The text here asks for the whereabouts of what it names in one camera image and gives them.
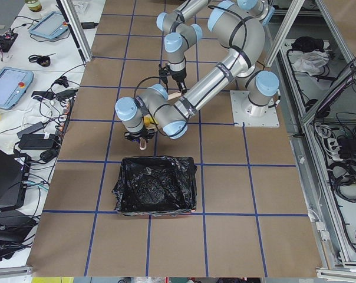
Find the white plastic bag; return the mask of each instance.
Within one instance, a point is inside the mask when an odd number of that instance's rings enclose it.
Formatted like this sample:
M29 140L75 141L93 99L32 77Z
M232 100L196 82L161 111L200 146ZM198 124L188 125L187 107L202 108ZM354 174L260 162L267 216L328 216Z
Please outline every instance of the white plastic bag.
M318 75L323 72L323 66L329 61L329 54L326 52L313 51L303 53L292 65L296 72Z

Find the robotic arm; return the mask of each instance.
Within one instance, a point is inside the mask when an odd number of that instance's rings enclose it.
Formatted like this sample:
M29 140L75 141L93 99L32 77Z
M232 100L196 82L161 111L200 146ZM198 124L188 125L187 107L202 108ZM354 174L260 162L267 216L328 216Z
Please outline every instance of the robotic arm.
M171 14L162 13L157 19L157 26L168 33L164 45L169 58L169 69L176 75L182 89L186 76L186 60L184 52L193 46L201 37L201 29L197 25L187 26L184 21L196 14L208 4L208 0L187 0ZM242 10L240 2L256 2L251 12ZM177 139L187 131L187 122L220 90L236 77L249 91L243 108L250 115L261 116L279 86L278 78L268 71L260 71L255 67L256 60L262 53L265 33L260 20L258 3L264 0L240 0L238 5L232 1L222 1L208 20L208 28L215 33L220 44L228 49L228 55L198 81L177 102L170 105L168 95L160 84L149 87L136 98L124 97L116 103L116 113L128 132L129 140L148 140L153 137L154 130L147 130L143 117L150 115L163 129L166 136Z

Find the plastic bag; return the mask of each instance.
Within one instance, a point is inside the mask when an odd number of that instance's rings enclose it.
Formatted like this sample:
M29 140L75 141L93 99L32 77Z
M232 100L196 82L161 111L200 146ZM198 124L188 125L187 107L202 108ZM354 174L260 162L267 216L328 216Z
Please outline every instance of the plastic bag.
M323 66L329 61L329 54L320 51L304 53L292 65L296 72L306 72L309 75L323 73Z
M115 210L156 216L196 210L196 169L192 157L124 158L113 189Z

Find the white mounting plate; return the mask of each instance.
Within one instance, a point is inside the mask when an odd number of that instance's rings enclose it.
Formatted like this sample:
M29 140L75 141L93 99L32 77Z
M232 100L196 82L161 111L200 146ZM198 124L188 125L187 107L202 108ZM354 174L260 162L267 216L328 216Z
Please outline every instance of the white mounting plate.
M230 91L230 99L232 101L233 121L236 127L266 127L266 128L278 128L279 119L274 107L268 108L266 114L262 117L251 117L248 113L245 113L241 109L241 101L249 95L248 91ZM273 105L273 99L271 99L269 105Z

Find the blue joint cap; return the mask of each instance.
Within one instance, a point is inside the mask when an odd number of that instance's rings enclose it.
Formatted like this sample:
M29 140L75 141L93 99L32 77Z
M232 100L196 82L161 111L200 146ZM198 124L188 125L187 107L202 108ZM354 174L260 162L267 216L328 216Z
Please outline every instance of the blue joint cap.
M135 117L137 106L133 98L123 97L116 102L115 111L120 120L129 121Z
M271 20L271 18L273 16L273 13L275 13L275 8L274 7L269 7L268 14L267 14L266 18L264 18L263 21L262 21L262 25L263 26L267 25L270 22L270 20Z
M234 3L230 0L226 0L226 1L222 1L220 2L217 7L220 8L224 8L224 9L228 9L230 6L234 5ZM211 15L209 16L208 19L208 29L210 32L212 32L213 27L216 25L217 21L219 20L219 18L222 16L222 14L224 13L223 10L220 9L213 9Z
M158 91L165 98L165 100L168 99L167 92L166 92L165 88L162 85L154 84L153 86L151 86L149 88L152 88L152 89Z
M164 19L165 16L167 15L167 13L161 13L158 17L157 17L157 21L156 21L156 25L159 28L160 31L164 31Z
M260 72L255 79L258 90L265 96L273 96L279 88L279 79L269 71Z
M173 53L182 46L183 39L178 32L172 32L165 36L164 43L166 52Z
M200 25L197 25L197 24L192 24L191 27L193 27L193 29L195 30L196 42L199 42L199 40L201 40L203 37L202 28L200 27Z
M254 8L257 3L258 0L237 0L238 7L246 11Z
M170 137L171 139L175 140L185 134L185 132L187 131L187 125L185 121L175 121L166 125L162 129L168 136L173 136L179 132L179 134L177 134L176 136Z

